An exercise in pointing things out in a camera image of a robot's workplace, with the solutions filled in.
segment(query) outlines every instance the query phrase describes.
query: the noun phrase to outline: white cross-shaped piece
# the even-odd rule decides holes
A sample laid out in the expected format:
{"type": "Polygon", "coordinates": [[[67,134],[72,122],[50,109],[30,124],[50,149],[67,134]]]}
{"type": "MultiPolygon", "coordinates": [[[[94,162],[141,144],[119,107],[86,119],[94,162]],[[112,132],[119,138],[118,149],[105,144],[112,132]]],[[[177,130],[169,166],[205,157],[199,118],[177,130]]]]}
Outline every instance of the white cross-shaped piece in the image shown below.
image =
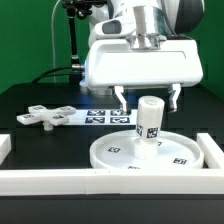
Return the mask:
{"type": "Polygon", "coordinates": [[[17,116],[17,120],[24,125],[43,121],[44,130],[53,130],[53,125],[58,126],[69,122],[67,115],[75,114],[76,109],[71,106],[59,107],[48,110],[42,105],[28,107],[29,114],[17,116]]]}

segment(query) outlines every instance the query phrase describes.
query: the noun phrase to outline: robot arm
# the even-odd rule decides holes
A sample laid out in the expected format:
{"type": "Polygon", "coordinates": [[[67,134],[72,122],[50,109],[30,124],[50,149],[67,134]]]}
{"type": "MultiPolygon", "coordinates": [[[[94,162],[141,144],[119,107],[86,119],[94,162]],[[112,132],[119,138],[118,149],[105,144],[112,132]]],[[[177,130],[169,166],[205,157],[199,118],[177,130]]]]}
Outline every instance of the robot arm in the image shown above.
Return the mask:
{"type": "MultiPolygon", "coordinates": [[[[124,113],[123,88],[168,88],[170,108],[176,111],[181,86],[193,86],[202,79],[196,42],[179,34],[198,25],[204,13],[203,0],[74,3],[88,5],[88,10],[93,6],[86,86],[90,90],[114,88],[124,113]]],[[[82,7],[77,7],[81,15],[82,7]]]]}

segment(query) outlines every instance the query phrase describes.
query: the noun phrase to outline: black table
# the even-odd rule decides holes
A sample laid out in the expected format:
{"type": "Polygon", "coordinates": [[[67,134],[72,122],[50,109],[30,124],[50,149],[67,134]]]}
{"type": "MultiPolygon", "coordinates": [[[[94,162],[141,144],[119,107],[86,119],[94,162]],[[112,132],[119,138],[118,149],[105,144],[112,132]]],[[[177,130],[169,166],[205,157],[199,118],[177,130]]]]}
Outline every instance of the black table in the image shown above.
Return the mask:
{"type": "MultiPolygon", "coordinates": [[[[166,89],[126,93],[132,108],[154,95],[168,100],[166,89]]],[[[81,93],[69,84],[19,84],[0,95],[0,134],[10,134],[12,150],[2,171],[91,168],[89,147],[99,137],[134,126],[23,126],[16,116],[27,108],[70,105],[77,109],[116,109],[112,96],[81,93]]],[[[163,116],[162,129],[196,138],[209,133],[224,149],[224,102],[203,87],[182,89],[178,112],[163,116]]],[[[223,195],[70,195],[0,197],[0,223],[222,223],[223,195]]]]}

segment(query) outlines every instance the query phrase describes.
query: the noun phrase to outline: round white plate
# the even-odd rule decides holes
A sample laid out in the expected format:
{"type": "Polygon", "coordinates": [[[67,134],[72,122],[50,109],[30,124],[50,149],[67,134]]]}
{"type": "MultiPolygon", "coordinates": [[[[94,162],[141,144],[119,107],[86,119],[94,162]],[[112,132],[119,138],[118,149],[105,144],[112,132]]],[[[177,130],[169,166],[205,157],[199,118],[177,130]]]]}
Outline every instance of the round white plate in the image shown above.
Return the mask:
{"type": "Polygon", "coordinates": [[[138,159],[134,156],[135,130],[115,132],[97,139],[90,147],[93,168],[153,169],[201,168],[204,154],[197,143],[185,136],[160,132],[158,156],[138,159]]]}

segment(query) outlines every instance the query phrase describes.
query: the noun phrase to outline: green background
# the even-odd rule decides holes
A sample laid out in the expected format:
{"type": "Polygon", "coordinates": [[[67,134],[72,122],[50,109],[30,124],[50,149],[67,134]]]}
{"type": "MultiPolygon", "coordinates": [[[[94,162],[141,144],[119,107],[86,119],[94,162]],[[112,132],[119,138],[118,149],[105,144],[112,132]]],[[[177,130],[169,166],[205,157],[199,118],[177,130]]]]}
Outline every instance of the green background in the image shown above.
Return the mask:
{"type": "MultiPolygon", "coordinates": [[[[31,82],[53,68],[51,16],[56,0],[1,0],[0,93],[13,84],[31,82]]],[[[205,16],[189,36],[199,45],[202,85],[224,99],[224,1],[205,0],[205,16]]],[[[88,52],[88,21],[76,21],[81,61],[88,52]]],[[[68,19],[60,5],[55,17],[56,65],[70,65],[68,19]]]]}

